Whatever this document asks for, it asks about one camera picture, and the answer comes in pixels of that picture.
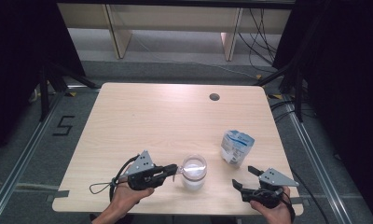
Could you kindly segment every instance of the cable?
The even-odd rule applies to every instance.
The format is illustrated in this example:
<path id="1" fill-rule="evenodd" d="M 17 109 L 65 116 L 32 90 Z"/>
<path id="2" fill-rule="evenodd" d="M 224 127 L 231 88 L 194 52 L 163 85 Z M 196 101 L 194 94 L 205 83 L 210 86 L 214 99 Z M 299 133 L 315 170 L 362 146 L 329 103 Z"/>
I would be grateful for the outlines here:
<path id="1" fill-rule="evenodd" d="M 99 191 L 93 191 L 93 190 L 91 189 L 93 186 L 98 186 L 98 185 L 106 185 L 106 186 L 104 186 L 104 188 L 102 188 L 102 189 L 99 190 Z M 110 185 L 111 185 L 111 182 L 110 182 L 110 183 L 97 183 L 97 184 L 92 184 L 92 185 L 89 186 L 89 190 L 90 190 L 90 193 L 92 193 L 92 194 L 98 194 L 98 193 L 102 192 L 103 190 L 105 190 L 106 188 L 108 188 Z"/>
<path id="2" fill-rule="evenodd" d="M 294 103 L 294 102 L 295 102 L 295 100 L 290 100 L 290 101 L 281 101 L 281 102 L 279 102 L 279 103 L 277 103 L 277 104 L 271 105 L 271 106 L 270 106 L 271 112 L 273 112 L 276 108 L 278 108 L 278 107 L 281 106 L 281 105 L 292 104 L 292 103 Z"/>
<path id="3" fill-rule="evenodd" d="M 210 67 L 220 68 L 220 69 L 223 69 L 223 70 L 228 71 L 228 72 L 231 72 L 231 73 L 241 74 L 241 75 L 245 75 L 245 76 L 248 76 L 248 77 L 251 77 L 251 78 L 257 79 L 256 77 L 254 77 L 254 76 L 252 76 L 252 75 L 249 75 L 249 74 L 247 74 L 247 73 L 233 71 L 233 70 L 230 70 L 230 69 L 224 68 L 224 67 L 219 66 L 219 65 L 206 64 L 206 63 L 198 63 L 198 62 L 193 62 L 193 61 L 190 61 L 190 62 L 180 62 L 180 61 L 171 60 L 171 59 L 162 59 L 162 58 L 156 56 L 156 55 L 152 52 L 152 50 L 151 50 L 150 48 L 148 48 L 146 45 L 144 45 L 144 44 L 142 43 L 142 41 L 141 41 L 137 36 L 134 35 L 133 37 L 137 40 L 137 42 L 138 42 L 138 43 L 139 43 L 139 44 L 140 44 L 144 49 L 146 49 L 146 50 L 151 54 L 152 57 L 154 57 L 154 58 L 156 58 L 156 59 L 158 59 L 158 60 L 160 60 L 160 61 L 171 62 L 171 63 L 182 63 L 182 64 L 191 64 L 191 63 L 193 64 L 193 63 L 196 63 L 196 64 L 205 65 L 205 66 L 210 66 Z"/>
<path id="4" fill-rule="evenodd" d="M 122 168 L 120 168 L 119 172 L 117 172 L 117 175 L 114 178 L 112 178 L 111 183 L 109 184 L 109 186 L 110 186 L 110 202 L 112 201 L 112 198 L 114 196 L 115 187 L 118 184 L 123 183 L 123 182 L 118 182 L 120 174 L 123 173 L 123 170 L 129 165 L 129 163 L 131 163 L 133 161 L 136 161 L 139 156 L 140 156 L 140 154 L 138 154 L 135 157 L 130 158 L 125 164 L 123 164 Z"/>
<path id="5" fill-rule="evenodd" d="M 272 65 L 273 62 L 269 61 L 267 58 L 265 58 L 262 54 L 260 54 L 258 51 L 256 51 L 255 49 L 253 49 L 252 46 L 250 46 L 245 40 L 244 38 L 242 37 L 242 34 L 239 33 L 239 37 L 242 39 L 242 41 L 244 42 L 245 45 L 247 45 L 247 47 L 252 50 L 256 55 L 258 55 L 261 59 L 263 59 L 265 62 L 267 62 L 268 64 Z"/>
<path id="6" fill-rule="evenodd" d="M 311 193 L 310 189 L 307 187 L 307 185 L 302 180 L 302 178 L 300 178 L 300 176 L 297 174 L 297 172 L 295 172 L 295 170 L 292 167 L 290 167 L 290 168 L 291 168 L 291 172 L 297 177 L 297 179 L 299 180 L 299 182 L 303 185 L 303 187 L 306 189 L 306 191 L 310 194 L 312 200 L 315 202 L 315 204 L 317 205 L 318 209 L 320 210 L 321 215 L 323 215 L 325 223 L 329 223 L 328 218 L 326 217 L 323 208 L 321 207 L 320 204 L 318 204 L 317 200 L 315 199 L 314 195 Z"/>
<path id="7" fill-rule="evenodd" d="M 278 117 L 274 118 L 274 122 L 277 123 L 279 122 L 281 119 L 285 118 L 287 115 L 291 114 L 291 113 L 294 113 L 295 110 L 292 110 L 292 111 L 287 111 L 281 115 L 279 115 Z"/>
<path id="8" fill-rule="evenodd" d="M 262 38 L 262 40 L 265 42 L 265 44 L 266 44 L 267 47 L 265 48 L 265 47 L 261 46 L 260 44 L 258 44 L 258 43 L 256 42 L 257 45 L 260 46 L 260 47 L 263 48 L 263 49 L 266 49 L 266 50 L 268 51 L 269 56 L 271 57 L 271 59 L 274 60 L 274 57 L 273 57 L 272 53 L 273 53 L 273 52 L 276 53 L 277 49 L 274 48 L 271 44 L 269 44 L 268 39 L 266 38 L 265 23 L 263 22 L 263 16 L 264 16 L 264 12 L 265 12 L 265 11 L 264 11 L 264 9 L 261 9 L 260 12 L 261 12 L 261 21 L 260 21 L 260 23 L 259 23 L 259 25 L 258 25 L 257 22 L 256 22 L 256 18 L 254 17 L 253 11 L 252 11 L 251 8 L 250 8 L 250 14 L 251 14 L 251 17 L 252 17 L 252 19 L 253 19 L 253 21 L 254 21 L 254 24 L 256 25 L 256 29 L 257 29 L 256 37 L 253 38 L 253 39 L 254 39 L 255 42 L 256 42 L 256 38 L 257 38 L 257 36 L 260 35 L 261 38 Z"/>
<path id="9" fill-rule="evenodd" d="M 253 65 L 253 62 L 251 62 L 251 50 L 250 50 L 250 53 L 248 54 L 248 60 L 250 61 L 250 64 L 251 64 L 251 66 L 254 67 L 254 69 L 259 70 L 259 71 L 262 71 L 262 72 L 274 73 L 274 72 L 271 72 L 271 71 L 268 71 L 268 70 L 265 70 L 265 69 L 260 69 L 260 68 L 255 67 L 255 66 Z"/>
<path id="10" fill-rule="evenodd" d="M 291 223 L 293 223 L 295 220 L 296 214 L 295 214 L 294 207 L 292 206 L 291 198 L 285 192 L 283 192 L 283 195 L 285 195 L 288 198 L 288 202 L 284 200 L 283 197 L 280 198 L 280 201 L 282 201 L 285 204 L 285 206 L 288 208 L 289 215 L 291 216 Z"/>

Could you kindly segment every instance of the human hand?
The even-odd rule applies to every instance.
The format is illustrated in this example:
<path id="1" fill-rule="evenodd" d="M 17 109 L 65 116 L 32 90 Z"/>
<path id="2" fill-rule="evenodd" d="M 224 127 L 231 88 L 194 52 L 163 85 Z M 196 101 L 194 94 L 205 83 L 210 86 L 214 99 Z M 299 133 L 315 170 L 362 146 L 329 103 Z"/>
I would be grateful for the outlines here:
<path id="1" fill-rule="evenodd" d="M 154 189 L 133 190 L 128 183 L 117 185 L 112 202 L 92 221 L 93 224 L 112 224 L 126 216 L 126 214 L 145 197 L 154 193 Z"/>
<path id="2" fill-rule="evenodd" d="M 287 186 L 283 186 L 283 200 L 289 202 L 289 198 L 286 195 L 290 195 L 290 189 Z M 250 202 L 251 207 L 261 213 L 269 224 L 290 224 L 291 214 L 285 203 L 280 202 L 274 208 L 267 208 L 262 203 L 257 201 Z"/>

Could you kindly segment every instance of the gray floor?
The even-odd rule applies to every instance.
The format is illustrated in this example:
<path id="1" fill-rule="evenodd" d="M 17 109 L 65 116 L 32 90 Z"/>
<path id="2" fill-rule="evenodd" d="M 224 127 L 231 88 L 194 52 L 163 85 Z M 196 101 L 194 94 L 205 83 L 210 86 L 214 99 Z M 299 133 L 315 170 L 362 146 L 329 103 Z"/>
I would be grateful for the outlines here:
<path id="1" fill-rule="evenodd" d="M 116 60 L 113 46 L 106 31 L 70 30 L 79 57 L 88 78 L 98 84 L 107 81 L 149 82 L 149 83 L 193 83 L 251 85 L 256 75 L 268 76 L 270 72 L 256 70 L 249 63 L 249 49 L 238 39 L 232 62 L 225 62 L 219 34 L 148 32 L 136 31 L 122 60 Z M 280 37 L 269 35 L 268 41 L 277 46 Z M 254 66 L 273 71 L 268 64 L 253 55 Z M 79 83 L 67 79 L 70 86 Z M 267 94 L 277 94 L 281 79 L 265 86 Z M 86 220 L 85 213 L 57 213 L 51 209 L 52 196 L 62 181 L 62 177 L 73 155 L 90 110 L 97 97 L 97 91 L 75 90 L 75 96 L 63 96 L 53 113 L 48 127 L 35 149 L 33 157 L 19 179 L 7 206 L 2 211 L 0 223 L 80 223 Z M 270 104 L 281 100 L 271 99 Z M 353 184 L 342 162 L 337 160 L 331 142 L 325 135 L 320 121 L 314 116 L 308 104 L 303 105 L 304 126 L 318 152 L 321 161 L 331 177 L 332 183 L 344 202 L 352 223 L 373 223 L 373 216 L 366 207 L 364 199 Z M 285 106 L 273 111 L 278 118 L 287 112 Z M 40 102 L 32 102 L 8 144 L 0 148 L 0 187 L 12 171 L 18 157 L 28 144 L 35 131 L 40 116 Z M 74 116 L 64 124 L 73 128 L 66 136 L 58 128 L 62 116 Z M 338 223 L 336 212 L 330 206 L 327 195 L 317 178 L 311 161 L 306 153 L 290 116 L 277 122 L 279 134 L 290 166 L 311 190 L 314 198 L 323 208 L 329 223 Z M 314 203 L 306 188 L 298 188 L 304 200 L 304 213 L 297 217 L 296 223 L 325 223 L 317 204 Z M 261 216 L 239 217 L 242 223 L 265 223 Z M 133 223 L 210 223 L 208 217 L 198 216 L 136 216 Z"/>

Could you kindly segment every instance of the glass cup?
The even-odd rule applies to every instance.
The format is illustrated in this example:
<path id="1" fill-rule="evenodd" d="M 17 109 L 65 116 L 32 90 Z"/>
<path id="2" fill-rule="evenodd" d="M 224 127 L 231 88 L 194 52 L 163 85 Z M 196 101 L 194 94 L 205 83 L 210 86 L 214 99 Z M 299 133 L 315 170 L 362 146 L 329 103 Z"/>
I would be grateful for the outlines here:
<path id="1" fill-rule="evenodd" d="M 201 155 L 190 155 L 184 159 L 179 172 L 183 175 L 182 182 L 186 189 L 200 189 L 204 185 L 204 177 L 207 174 L 207 162 Z"/>

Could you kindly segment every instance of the aluminum rail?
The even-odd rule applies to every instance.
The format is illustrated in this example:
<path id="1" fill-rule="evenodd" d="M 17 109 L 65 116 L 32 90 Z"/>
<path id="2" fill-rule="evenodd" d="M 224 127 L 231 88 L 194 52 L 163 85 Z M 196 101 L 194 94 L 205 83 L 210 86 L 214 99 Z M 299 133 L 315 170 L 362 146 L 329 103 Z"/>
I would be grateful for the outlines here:
<path id="1" fill-rule="evenodd" d="M 58 92 L 57 94 L 55 94 L 50 104 L 50 110 L 47 116 L 38 123 L 37 127 L 35 128 L 35 132 L 33 133 L 23 152 L 21 153 L 7 180 L 0 188 L 0 216 L 10 199 L 12 192 L 16 188 L 21 176 L 23 175 L 30 159 L 33 157 L 35 149 L 37 148 L 42 136 L 44 135 L 45 130 L 48 127 L 49 122 L 52 119 L 53 112 L 63 96 L 64 92 Z"/>
<path id="2" fill-rule="evenodd" d="M 291 98 L 284 94 L 283 99 L 285 101 L 290 101 Z M 294 111 L 294 106 L 287 104 L 286 105 L 287 111 Z M 326 169 L 321 162 L 320 156 L 318 155 L 317 151 L 315 150 L 314 144 L 310 140 L 310 137 L 305 129 L 303 123 L 299 122 L 297 116 L 294 113 L 290 114 L 291 120 L 294 123 L 295 129 L 297 130 L 297 134 L 300 137 L 300 140 L 303 144 L 303 147 L 308 154 L 308 157 L 311 161 L 311 165 L 317 174 L 318 180 L 320 181 L 321 187 L 323 187 L 324 193 L 326 198 L 329 201 L 329 204 L 332 207 L 332 210 L 335 213 L 335 216 L 338 220 L 338 223 L 352 223 L 349 213 L 344 206 L 343 200 L 340 198 L 338 191 L 336 190 L 334 184 L 332 183 L 329 174 L 326 172 Z"/>

